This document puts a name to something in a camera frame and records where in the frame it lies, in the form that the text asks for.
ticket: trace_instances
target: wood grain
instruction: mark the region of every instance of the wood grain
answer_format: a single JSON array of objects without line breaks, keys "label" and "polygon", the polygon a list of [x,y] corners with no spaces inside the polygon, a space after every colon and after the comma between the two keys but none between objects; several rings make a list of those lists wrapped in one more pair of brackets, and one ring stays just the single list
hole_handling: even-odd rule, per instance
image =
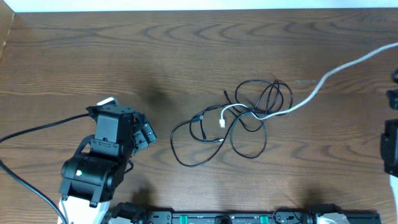
[{"label": "wood grain", "polygon": [[[84,113],[113,95],[145,113],[159,138],[137,155],[113,205],[256,211],[336,203],[395,223],[379,137],[384,121],[397,116],[385,91],[396,87],[389,75],[398,49],[340,72],[310,104],[269,120],[258,159],[239,157],[227,142],[207,165],[189,169],[174,159],[169,137],[248,79],[283,80],[296,101],[304,99],[322,73],[398,41],[397,22],[397,9],[18,14],[0,64],[0,135]],[[241,93],[251,99],[260,92],[253,85]],[[223,134],[218,116],[206,117],[209,138]],[[2,144],[1,158],[58,201],[63,162],[94,130],[82,119],[37,131]],[[263,140],[236,130],[243,152]],[[185,162],[215,150],[184,129],[175,145]],[[55,223],[41,199],[0,176],[1,223]]]},{"label": "wood grain", "polygon": [[0,60],[3,48],[6,46],[13,18],[14,11],[3,0],[0,0]]}]

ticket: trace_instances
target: black cable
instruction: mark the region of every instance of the black cable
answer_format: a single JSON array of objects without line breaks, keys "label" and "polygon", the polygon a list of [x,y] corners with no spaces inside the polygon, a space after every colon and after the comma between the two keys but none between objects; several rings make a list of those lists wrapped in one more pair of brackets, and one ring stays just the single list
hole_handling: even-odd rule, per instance
[{"label": "black cable", "polygon": [[301,224],[301,223],[303,223],[302,218],[299,218],[299,217],[296,215],[296,213],[295,213],[291,208],[286,207],[286,206],[282,206],[282,207],[277,208],[277,209],[272,213],[272,219],[275,221],[276,224],[283,224],[283,223],[280,223],[280,222],[278,222],[278,221],[276,220],[276,213],[277,213],[278,210],[281,210],[281,209],[287,209],[287,210],[289,210],[290,212],[293,213],[294,217],[298,220],[298,222],[297,222],[297,223],[294,223],[294,224]]},{"label": "black cable", "polygon": [[[261,92],[258,100],[256,101],[256,103],[254,104],[254,106],[252,108],[244,108],[242,106],[233,106],[231,107],[231,109],[227,109],[234,117],[235,119],[233,120],[233,122],[230,124],[229,128],[227,129],[227,132],[224,136],[223,139],[220,138],[216,138],[216,139],[212,139],[212,140],[207,140],[206,138],[206,134],[205,131],[203,129],[203,119],[205,118],[205,114],[209,111],[213,111],[213,110],[218,110],[218,109],[223,109],[224,107],[228,106],[228,105],[232,105],[233,102],[230,100],[228,94],[226,91],[224,91],[224,95],[226,100],[228,101],[228,104],[225,105],[212,105],[207,107],[206,109],[204,109],[203,111],[200,111],[199,113],[195,114],[191,120],[188,121],[184,121],[183,123],[179,124],[177,127],[175,127],[170,135],[170,145],[172,148],[172,152],[174,154],[175,159],[178,161],[178,163],[180,163],[183,166],[186,167],[198,167],[201,166],[205,163],[207,163],[208,161],[210,161],[217,153],[218,151],[221,149],[221,147],[223,147],[224,142],[226,141],[227,137],[229,137],[229,141],[231,142],[231,147],[233,148],[233,151],[235,153],[237,153],[238,155],[240,155],[241,157],[247,158],[247,159],[255,159],[257,157],[259,157],[266,149],[266,145],[267,145],[267,128],[265,126],[265,121],[264,120],[258,120],[260,122],[259,126],[255,129],[249,129],[248,126],[246,125],[245,122],[243,122],[243,120],[241,119],[243,116],[247,116],[247,115],[251,115],[251,114],[255,114],[257,117],[260,117],[259,114],[261,114],[262,116],[265,115],[269,115],[272,113],[276,113],[278,111],[280,111],[283,107],[284,107],[284,102],[285,102],[285,97],[283,96],[282,92],[281,92],[281,88],[286,88],[289,91],[289,95],[290,95],[290,103],[287,106],[288,109],[292,107],[293,105],[293,92],[290,89],[290,87],[281,81],[274,81],[274,82],[269,82],[269,81],[265,81],[265,80],[247,80],[245,82],[240,83],[236,89],[235,89],[235,100],[236,103],[241,103],[238,100],[238,90],[239,88],[241,88],[244,84],[247,83],[252,83],[252,82],[259,82],[259,83],[265,83],[267,84],[267,86],[265,87],[265,89]],[[261,102],[261,100],[263,99],[264,95],[267,95],[266,97],[266,106],[264,109],[259,108],[259,104]],[[192,123],[196,123],[196,122],[200,122],[200,130],[201,130],[201,135],[202,138],[197,137],[193,131],[192,131]],[[265,140],[264,140],[264,145],[261,148],[261,150],[255,155],[255,156],[247,156],[241,152],[239,152],[234,144],[233,144],[233,129],[234,127],[238,124],[238,122],[242,125],[242,127],[246,130],[249,131],[251,133],[256,132],[260,129],[264,130],[264,135],[265,135]],[[175,152],[174,149],[174,145],[173,145],[173,137],[174,137],[174,133],[178,128],[181,128],[182,126],[185,126],[186,124],[189,124],[189,132],[191,137],[200,142],[200,143],[218,143],[220,142],[221,144],[218,146],[217,150],[207,159],[205,159],[202,162],[199,162],[197,164],[186,164],[184,162],[182,162],[178,156],[177,153]]]},{"label": "black cable", "polygon": [[132,171],[132,169],[134,168],[134,163],[132,162],[132,160],[129,160],[129,164],[130,164],[130,168],[126,169],[124,171],[124,174],[127,174],[128,172]]},{"label": "black cable", "polygon": [[[78,118],[83,118],[89,116],[89,114],[81,114],[81,115],[77,115],[77,116],[73,116],[71,118],[67,118],[67,119],[63,119],[61,121],[57,121],[51,124],[45,124],[43,126],[39,126],[36,128],[30,128],[30,129],[26,129],[24,131],[19,131],[17,133],[14,134],[10,134],[8,136],[5,136],[3,138],[0,139],[0,143],[2,143],[3,141],[16,137],[16,136],[20,136],[21,134],[26,134],[32,131],[37,131],[40,129],[45,129],[45,128],[49,128],[49,127],[54,127],[56,125],[59,124],[63,124],[66,123],[68,121],[74,120],[74,119],[78,119]],[[29,190],[33,191],[35,194],[37,194],[39,197],[41,197],[43,200],[45,200],[54,210],[55,212],[58,214],[58,216],[61,218],[62,223],[68,223],[68,220],[65,218],[65,216],[62,214],[61,210],[57,207],[57,205],[49,198],[47,197],[43,192],[39,191],[37,188],[33,187],[32,185],[30,185],[30,183],[26,182],[24,179],[22,179],[21,177],[19,177],[17,174],[15,174],[12,170],[10,170],[10,168],[8,168],[3,162],[2,160],[0,160],[0,166],[6,171],[6,173],[8,175],[10,175],[12,178],[14,178],[16,181],[18,181],[19,183],[21,183],[23,186],[27,187]]]},{"label": "black cable", "polygon": [[90,144],[91,140],[94,138],[94,134],[91,134],[89,136],[86,136],[85,138],[83,138],[83,140],[81,140],[79,146],[77,147],[76,151],[75,151],[75,155],[80,154],[81,152],[83,152],[84,148],[87,146],[87,144]]}]

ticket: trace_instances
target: tangled cable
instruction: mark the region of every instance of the tangled cable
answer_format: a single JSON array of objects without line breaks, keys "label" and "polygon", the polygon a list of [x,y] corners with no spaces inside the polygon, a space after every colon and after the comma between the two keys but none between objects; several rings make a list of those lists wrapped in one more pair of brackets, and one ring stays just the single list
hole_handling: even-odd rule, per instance
[{"label": "tangled cable", "polygon": [[[248,108],[246,105],[241,104],[241,102],[238,100],[238,90],[239,88],[241,88],[244,84],[247,83],[265,83],[267,84],[267,86],[265,87],[265,89],[262,91],[262,93],[260,94],[258,100],[256,101],[256,103],[254,104],[254,106],[252,108]],[[290,89],[290,87],[282,82],[282,81],[274,81],[273,83],[269,82],[269,81],[265,81],[265,80],[247,80],[245,82],[240,83],[236,89],[235,89],[235,101],[236,104],[232,103],[232,101],[230,100],[227,92],[224,90],[224,95],[226,100],[228,101],[227,104],[225,105],[212,105],[207,107],[206,109],[204,109],[203,111],[200,111],[199,113],[195,114],[192,119],[188,120],[188,121],[184,121],[183,123],[179,124],[177,127],[175,127],[170,135],[170,145],[174,154],[175,159],[183,166],[186,167],[198,167],[198,166],[202,166],[203,164],[207,163],[208,161],[210,161],[221,149],[221,147],[223,147],[223,144],[225,142],[225,139],[229,137],[229,141],[231,142],[231,146],[234,152],[236,152],[238,155],[240,155],[241,157],[247,158],[247,159],[255,159],[257,157],[259,157],[264,150],[266,149],[266,145],[267,145],[267,128],[265,126],[265,120],[258,120],[260,122],[259,126],[255,129],[249,129],[248,126],[246,125],[245,122],[242,121],[242,117],[246,116],[246,115],[253,115],[253,116],[259,116],[260,114],[262,116],[267,116],[270,115],[272,113],[276,113],[278,111],[280,111],[283,107],[284,104],[286,102],[284,94],[281,92],[281,88],[286,88],[289,91],[289,98],[290,98],[290,102],[289,105],[287,107],[287,109],[290,109],[293,105],[293,92]],[[264,109],[259,108],[259,104],[261,102],[261,100],[263,99],[264,95],[266,95],[266,106]],[[203,130],[203,119],[205,118],[205,113],[209,112],[209,111],[213,111],[213,110],[217,110],[217,109],[224,109],[229,111],[234,117],[235,119],[232,121],[232,123],[229,125],[227,132],[225,133],[224,138],[216,138],[216,139],[212,139],[212,140],[207,140],[206,138],[206,134],[205,131]],[[242,127],[246,130],[249,131],[251,133],[254,133],[260,129],[262,129],[264,131],[264,135],[265,135],[265,140],[264,140],[264,145],[262,147],[262,149],[255,155],[255,156],[248,156],[245,155],[241,152],[239,152],[234,144],[233,144],[233,130],[236,126],[236,124],[238,123],[238,121],[241,123]],[[192,123],[196,123],[196,122],[200,122],[200,129],[201,129],[201,135],[202,138],[198,138],[192,131]],[[197,164],[186,164],[184,162],[182,162],[178,156],[177,153],[175,152],[174,149],[174,145],[173,145],[173,136],[175,131],[178,128],[181,128],[182,126],[185,126],[186,124],[189,124],[189,132],[191,137],[200,142],[200,143],[218,143],[220,142],[221,144],[218,146],[217,150],[207,159],[205,159],[202,162],[199,162]]]}]

